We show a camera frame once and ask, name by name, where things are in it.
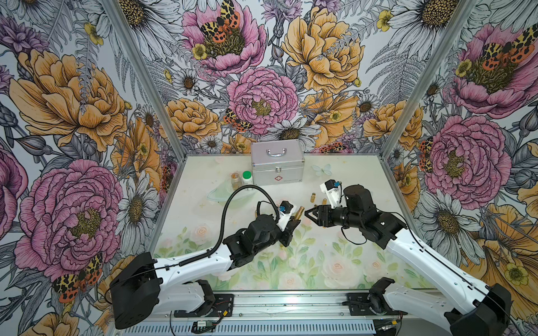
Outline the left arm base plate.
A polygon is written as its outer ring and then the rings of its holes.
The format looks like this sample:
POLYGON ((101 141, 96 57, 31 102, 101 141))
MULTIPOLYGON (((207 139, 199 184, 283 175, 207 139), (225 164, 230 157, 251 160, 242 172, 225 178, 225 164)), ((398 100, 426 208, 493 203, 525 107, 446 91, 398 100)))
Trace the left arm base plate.
POLYGON ((193 296, 195 303, 200 305, 191 309, 192 304, 188 302, 187 307, 180 305, 179 310, 173 312, 175 318, 190 317, 227 317, 233 313, 234 294, 215 293, 206 280, 189 281, 182 285, 189 289, 189 294, 193 296))

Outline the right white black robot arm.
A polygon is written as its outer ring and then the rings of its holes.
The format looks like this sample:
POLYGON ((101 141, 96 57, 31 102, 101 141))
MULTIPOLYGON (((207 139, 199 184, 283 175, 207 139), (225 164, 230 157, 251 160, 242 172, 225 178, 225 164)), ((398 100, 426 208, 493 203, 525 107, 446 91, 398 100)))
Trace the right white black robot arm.
POLYGON ((452 335, 503 335, 511 323, 511 294, 499 284, 489 286, 450 263, 427 246, 392 212, 381 211, 360 185, 320 188, 328 204, 305 211, 319 227, 356 228, 367 242, 402 259, 441 292, 437 297, 401 286, 383 277, 369 290, 376 314, 405 312, 447 330, 452 335))

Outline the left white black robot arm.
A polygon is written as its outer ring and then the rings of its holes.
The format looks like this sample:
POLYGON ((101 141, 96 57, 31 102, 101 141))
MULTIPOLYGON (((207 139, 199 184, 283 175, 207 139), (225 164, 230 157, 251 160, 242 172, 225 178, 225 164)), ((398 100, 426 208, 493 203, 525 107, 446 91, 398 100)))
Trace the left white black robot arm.
POLYGON ((149 252, 136 256, 110 284, 116 328, 124 330, 166 312, 208 314, 216 298, 205 276, 243 267, 274 244, 289 246, 300 222, 298 215, 283 214, 280 220, 259 215, 248 228, 225 238, 214 253, 160 259, 149 252))

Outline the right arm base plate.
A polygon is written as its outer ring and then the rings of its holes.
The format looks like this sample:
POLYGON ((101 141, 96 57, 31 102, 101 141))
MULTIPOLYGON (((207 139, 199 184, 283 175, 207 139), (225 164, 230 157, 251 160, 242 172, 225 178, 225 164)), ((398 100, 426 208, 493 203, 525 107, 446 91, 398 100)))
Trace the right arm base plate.
POLYGON ((348 293, 341 305, 348 307, 351 316, 405 316, 407 312, 393 310, 383 295, 395 280, 383 277, 368 292, 348 293))

